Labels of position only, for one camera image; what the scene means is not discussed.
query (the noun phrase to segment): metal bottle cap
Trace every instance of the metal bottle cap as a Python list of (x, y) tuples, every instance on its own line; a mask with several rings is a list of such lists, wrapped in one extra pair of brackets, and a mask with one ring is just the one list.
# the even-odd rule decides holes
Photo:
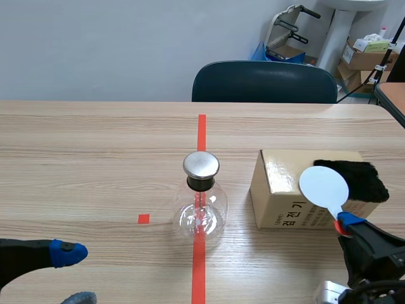
[(211, 153), (197, 151), (184, 158), (183, 169), (193, 179), (212, 179), (220, 170), (220, 162)]

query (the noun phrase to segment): sink pedestal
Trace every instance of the sink pedestal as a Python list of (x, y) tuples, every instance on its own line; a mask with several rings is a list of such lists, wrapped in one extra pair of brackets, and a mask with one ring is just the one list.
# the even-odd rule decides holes
[(323, 44), (317, 67), (335, 75), (356, 11), (335, 11), (335, 17)]

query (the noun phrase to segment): red tape square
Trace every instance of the red tape square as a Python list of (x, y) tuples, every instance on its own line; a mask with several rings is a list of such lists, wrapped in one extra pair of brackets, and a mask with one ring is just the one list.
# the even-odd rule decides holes
[(150, 214), (138, 215), (138, 224), (149, 224)]

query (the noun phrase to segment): red tape line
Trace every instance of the red tape line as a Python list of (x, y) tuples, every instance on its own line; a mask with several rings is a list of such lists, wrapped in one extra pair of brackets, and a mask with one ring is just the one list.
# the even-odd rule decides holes
[[(197, 150), (206, 150), (206, 115), (198, 116)], [(201, 206), (205, 206), (205, 193), (201, 196)], [(199, 204), (199, 193), (196, 193), (196, 208)], [(197, 227), (192, 249), (192, 283), (191, 304), (205, 304), (205, 233)]]

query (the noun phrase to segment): white sink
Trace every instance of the white sink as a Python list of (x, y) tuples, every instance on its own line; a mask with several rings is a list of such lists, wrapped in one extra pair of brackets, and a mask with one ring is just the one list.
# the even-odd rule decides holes
[(373, 11), (386, 3), (386, 0), (321, 0), (330, 8), (341, 11)]
[(356, 12), (378, 10), (387, 0), (321, 0), (321, 2), (336, 11), (316, 66), (335, 75)]

